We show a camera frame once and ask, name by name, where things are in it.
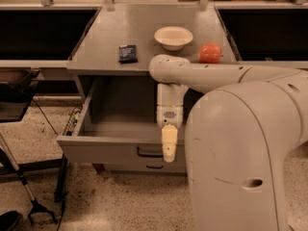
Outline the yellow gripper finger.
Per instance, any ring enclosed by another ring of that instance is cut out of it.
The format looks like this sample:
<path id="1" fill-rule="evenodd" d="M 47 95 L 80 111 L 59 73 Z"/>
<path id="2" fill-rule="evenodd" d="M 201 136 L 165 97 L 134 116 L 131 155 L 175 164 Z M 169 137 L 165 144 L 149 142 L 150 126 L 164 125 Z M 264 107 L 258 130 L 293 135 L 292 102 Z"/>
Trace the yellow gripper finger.
<path id="1" fill-rule="evenodd" d="M 178 129 L 174 125 L 167 124 L 162 128 L 163 156 L 167 163 L 172 163 L 175 160 L 177 136 Z"/>

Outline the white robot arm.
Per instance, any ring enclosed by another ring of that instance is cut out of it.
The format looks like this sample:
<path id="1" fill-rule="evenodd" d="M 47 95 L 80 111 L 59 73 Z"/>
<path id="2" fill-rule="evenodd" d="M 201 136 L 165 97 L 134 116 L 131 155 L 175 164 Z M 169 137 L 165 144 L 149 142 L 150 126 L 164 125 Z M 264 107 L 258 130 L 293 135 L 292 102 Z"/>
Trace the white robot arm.
<path id="1" fill-rule="evenodd" d="M 160 107 L 184 88 L 202 95 L 185 127 L 196 231 L 289 231 L 283 168 L 308 141 L 306 71 L 158 55 L 149 72 L 169 86 Z"/>

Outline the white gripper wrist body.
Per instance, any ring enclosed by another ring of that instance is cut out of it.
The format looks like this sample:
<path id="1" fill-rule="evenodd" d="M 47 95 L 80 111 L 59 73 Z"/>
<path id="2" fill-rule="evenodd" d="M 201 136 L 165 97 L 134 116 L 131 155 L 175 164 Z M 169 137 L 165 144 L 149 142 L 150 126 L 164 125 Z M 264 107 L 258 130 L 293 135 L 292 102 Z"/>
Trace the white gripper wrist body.
<path id="1" fill-rule="evenodd" d="M 183 107 L 158 106 L 157 123 L 160 128 L 163 128 L 167 124 L 171 124 L 176 128 L 180 128 L 183 123 Z"/>

